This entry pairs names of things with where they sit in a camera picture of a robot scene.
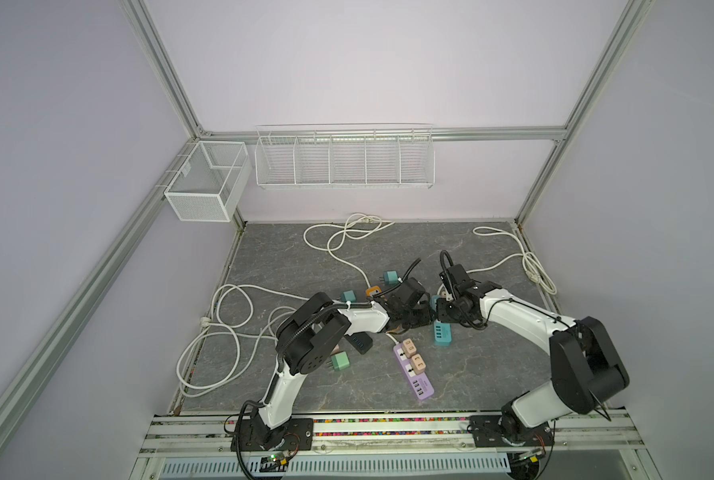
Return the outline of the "black power strip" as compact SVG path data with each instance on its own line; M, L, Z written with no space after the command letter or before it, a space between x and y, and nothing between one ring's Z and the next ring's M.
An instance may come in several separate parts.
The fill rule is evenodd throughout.
M367 354L374 344L372 337L365 332L346 335L345 339L361 355Z

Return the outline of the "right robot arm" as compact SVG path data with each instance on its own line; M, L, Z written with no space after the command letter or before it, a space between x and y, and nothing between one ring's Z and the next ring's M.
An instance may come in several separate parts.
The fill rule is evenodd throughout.
M630 385L630 377L600 320L553 313L496 283L477 281L446 250L440 266L447 292L436 300L440 322L474 330L500 325L548 355L550 380L502 407L498 426L507 443L521 445L537 429L570 414L595 412L611 419L606 402Z

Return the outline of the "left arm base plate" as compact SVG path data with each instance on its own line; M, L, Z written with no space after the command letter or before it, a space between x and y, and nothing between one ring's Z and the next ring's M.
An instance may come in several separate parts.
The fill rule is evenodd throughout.
M309 451L314 439L314 421L309 417L293 417L274 429L260 419L243 418L240 433L234 435L231 450L240 445L241 452Z

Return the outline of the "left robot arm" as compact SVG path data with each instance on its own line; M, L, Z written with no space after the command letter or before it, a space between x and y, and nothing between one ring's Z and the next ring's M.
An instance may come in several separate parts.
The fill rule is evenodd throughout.
M267 431L280 429L291 419L308 374L325 362L342 338L429 325L431 300L414 278L364 302L339 302L324 292L314 294L277 329L277 367L252 420Z

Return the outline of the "orange power strip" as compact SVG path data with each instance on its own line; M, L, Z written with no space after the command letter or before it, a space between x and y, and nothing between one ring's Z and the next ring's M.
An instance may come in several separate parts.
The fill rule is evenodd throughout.
M368 288L365 291L365 295L367 298L375 298L379 296L382 293L382 289L379 286L373 286Z

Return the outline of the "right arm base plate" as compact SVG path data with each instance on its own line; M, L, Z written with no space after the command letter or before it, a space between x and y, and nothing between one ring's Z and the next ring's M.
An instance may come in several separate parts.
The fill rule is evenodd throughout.
M476 447L551 447L553 430L548 423L525 427L509 415L472 415L467 432Z

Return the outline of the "green USB charger plug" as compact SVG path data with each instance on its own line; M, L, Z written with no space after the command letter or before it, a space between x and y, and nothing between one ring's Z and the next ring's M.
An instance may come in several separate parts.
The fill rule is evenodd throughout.
M330 357L334 371L343 371L350 367L350 360L346 352L339 352Z

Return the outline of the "teal power strip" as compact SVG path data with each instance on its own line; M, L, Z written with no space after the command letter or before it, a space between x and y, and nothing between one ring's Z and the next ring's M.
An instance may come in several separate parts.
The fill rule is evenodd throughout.
M435 321L433 323L434 344L436 346L449 346L452 343L451 325Z

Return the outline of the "purple power strip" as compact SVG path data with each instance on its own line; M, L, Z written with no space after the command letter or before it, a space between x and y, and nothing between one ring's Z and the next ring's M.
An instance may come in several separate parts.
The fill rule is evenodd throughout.
M411 346L411 341L395 345L393 352L416 399L424 401L431 398L435 389L427 376L426 363L417 349Z

